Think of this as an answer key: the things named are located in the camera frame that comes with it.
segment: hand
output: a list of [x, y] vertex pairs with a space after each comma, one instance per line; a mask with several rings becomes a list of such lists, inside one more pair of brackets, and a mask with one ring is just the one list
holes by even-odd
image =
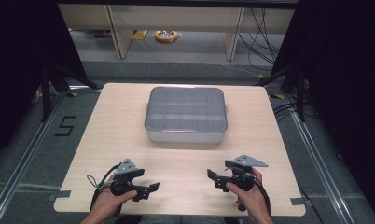
[[[254, 168], [252, 168], [252, 170], [257, 177], [257, 180], [262, 182], [262, 174]], [[239, 200], [234, 203], [234, 207], [243, 204], [246, 210], [248, 210], [248, 216], [257, 224], [272, 223], [267, 210], [266, 201], [256, 185], [248, 191], [244, 191], [230, 182], [226, 183], [226, 187], [239, 197]]]
[[89, 215], [81, 222], [81, 224], [99, 224], [105, 223], [118, 209], [118, 207], [127, 202], [129, 199], [134, 198], [137, 191], [131, 190], [120, 196], [115, 196], [110, 188], [101, 190], [97, 200], [91, 208]]

